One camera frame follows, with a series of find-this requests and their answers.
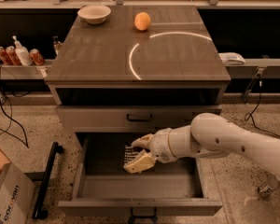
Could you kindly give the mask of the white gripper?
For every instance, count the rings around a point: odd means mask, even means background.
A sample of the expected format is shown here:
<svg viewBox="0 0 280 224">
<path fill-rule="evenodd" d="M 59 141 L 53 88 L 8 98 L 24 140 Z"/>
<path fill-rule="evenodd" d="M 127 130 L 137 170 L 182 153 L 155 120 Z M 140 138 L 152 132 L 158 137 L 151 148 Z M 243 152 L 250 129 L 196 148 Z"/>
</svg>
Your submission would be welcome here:
<svg viewBox="0 0 280 224">
<path fill-rule="evenodd" d="M 149 149 L 150 152 L 141 150 L 134 160 L 123 164 L 123 169 L 129 174 L 142 173 L 152 168 L 157 161 L 169 163 L 177 160 L 169 145 L 169 134 L 171 129 L 159 130 L 153 135 L 146 134 L 131 143 L 132 147 Z"/>
</svg>

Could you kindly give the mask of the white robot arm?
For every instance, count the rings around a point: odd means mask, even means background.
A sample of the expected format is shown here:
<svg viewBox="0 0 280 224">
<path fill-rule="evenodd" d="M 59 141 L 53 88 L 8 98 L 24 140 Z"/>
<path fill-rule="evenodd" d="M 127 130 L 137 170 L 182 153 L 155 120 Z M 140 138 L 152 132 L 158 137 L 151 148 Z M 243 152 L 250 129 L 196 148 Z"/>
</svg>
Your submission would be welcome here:
<svg viewBox="0 0 280 224">
<path fill-rule="evenodd" d="M 156 162 L 181 158 L 214 158 L 236 153 L 280 180 L 280 139 L 252 133 L 212 113 L 196 116 L 190 125 L 166 128 L 132 142 L 141 151 L 124 164 L 130 174 L 152 168 Z"/>
</svg>

